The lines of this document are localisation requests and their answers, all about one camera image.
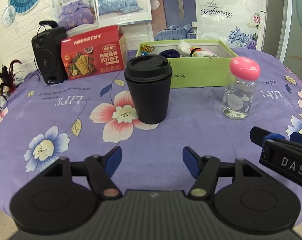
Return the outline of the dark purple knitted cloth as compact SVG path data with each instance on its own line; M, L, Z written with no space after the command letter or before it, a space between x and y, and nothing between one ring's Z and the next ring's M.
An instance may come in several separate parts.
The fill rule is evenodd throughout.
M175 49L164 50L164 51L160 52L159 55L163 56L167 59L169 59L169 58L179 58L180 57L180 53Z

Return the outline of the white colourful plush toy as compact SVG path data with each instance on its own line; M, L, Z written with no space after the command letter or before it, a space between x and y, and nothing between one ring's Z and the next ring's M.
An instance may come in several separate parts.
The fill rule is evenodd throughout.
M218 57L215 53L211 52L207 48L192 46L184 40L179 41L177 49L180 57Z

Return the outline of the glass jar pink lid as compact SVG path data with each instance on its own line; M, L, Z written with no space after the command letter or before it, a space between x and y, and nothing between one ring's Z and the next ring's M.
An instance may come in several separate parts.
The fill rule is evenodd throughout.
M260 74L260 66L253 59L238 56L231 60L221 103L225 116L233 120L248 116Z

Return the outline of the purple floral tablecloth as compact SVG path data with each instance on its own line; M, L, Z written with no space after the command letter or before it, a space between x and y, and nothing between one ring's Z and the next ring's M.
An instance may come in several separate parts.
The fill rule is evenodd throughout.
M120 146L123 159L113 175L122 190L188 190L192 177L182 161L190 146L222 161L258 163L260 149L249 138L261 127L285 137L302 133L302 81L261 51L236 49L255 60L261 75L248 117L231 120L220 110L222 87L170 92L168 114L157 125L137 120L122 72L47 86L29 74L0 115L0 209L60 157L83 161Z

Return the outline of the black lidded coffee cup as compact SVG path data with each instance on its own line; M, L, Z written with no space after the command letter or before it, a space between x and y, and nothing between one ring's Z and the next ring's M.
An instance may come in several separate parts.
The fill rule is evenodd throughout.
M141 122L153 125L166 118L172 74L161 55L138 56L127 63L124 77Z

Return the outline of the green white open box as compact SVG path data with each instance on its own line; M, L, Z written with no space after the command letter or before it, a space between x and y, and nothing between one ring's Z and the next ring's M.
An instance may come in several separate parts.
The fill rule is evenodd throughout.
M217 57L169 58L173 70L172 88L224 87L229 64L237 54L220 40L186 40L194 47L206 48Z

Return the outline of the red cracker box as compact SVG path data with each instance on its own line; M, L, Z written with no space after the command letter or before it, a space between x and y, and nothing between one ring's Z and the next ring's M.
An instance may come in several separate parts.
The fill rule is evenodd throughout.
M127 62L126 39L113 25L61 41L62 61L69 80L118 72Z

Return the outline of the black red feather ornament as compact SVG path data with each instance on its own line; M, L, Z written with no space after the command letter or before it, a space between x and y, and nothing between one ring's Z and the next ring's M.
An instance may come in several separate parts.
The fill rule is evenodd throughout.
M20 60L13 60L7 67L2 65L0 72L0 112L7 104L9 97L16 91L20 85L20 81L17 80L17 74L14 72L14 65L22 64Z

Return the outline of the white floral bedding package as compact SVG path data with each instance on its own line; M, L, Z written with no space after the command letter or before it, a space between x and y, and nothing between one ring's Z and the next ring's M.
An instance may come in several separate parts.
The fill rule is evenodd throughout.
M198 40L221 40L230 48L256 49L260 0L198 0Z

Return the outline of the black portable speaker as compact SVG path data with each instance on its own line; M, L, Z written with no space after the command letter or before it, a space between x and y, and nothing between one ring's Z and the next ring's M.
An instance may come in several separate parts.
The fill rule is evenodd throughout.
M67 38L65 28L55 21L40 21L39 25L44 31L38 31L31 40L39 72L47 85L63 83L68 79L61 55L61 41Z

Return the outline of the blue bedroom poster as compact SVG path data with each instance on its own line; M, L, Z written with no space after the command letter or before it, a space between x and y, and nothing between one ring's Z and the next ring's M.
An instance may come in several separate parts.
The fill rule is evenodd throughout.
M198 0L150 0L153 41L196 40L199 36Z

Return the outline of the purple bedding poster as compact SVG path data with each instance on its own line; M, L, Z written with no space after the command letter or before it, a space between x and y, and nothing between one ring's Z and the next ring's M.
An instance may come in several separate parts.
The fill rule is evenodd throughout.
M95 0L51 0L53 20L70 30L84 24L96 24Z

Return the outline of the blue bedding poster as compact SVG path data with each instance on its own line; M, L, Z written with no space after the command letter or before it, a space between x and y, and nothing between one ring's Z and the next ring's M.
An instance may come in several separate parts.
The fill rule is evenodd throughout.
M99 27L149 22L150 0L95 0Z

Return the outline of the white round painted fan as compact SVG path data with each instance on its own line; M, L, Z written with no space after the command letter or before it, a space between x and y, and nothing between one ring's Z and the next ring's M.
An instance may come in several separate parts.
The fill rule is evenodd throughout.
M3 11L1 20L5 26L11 26L15 21L16 11L13 5L9 5Z

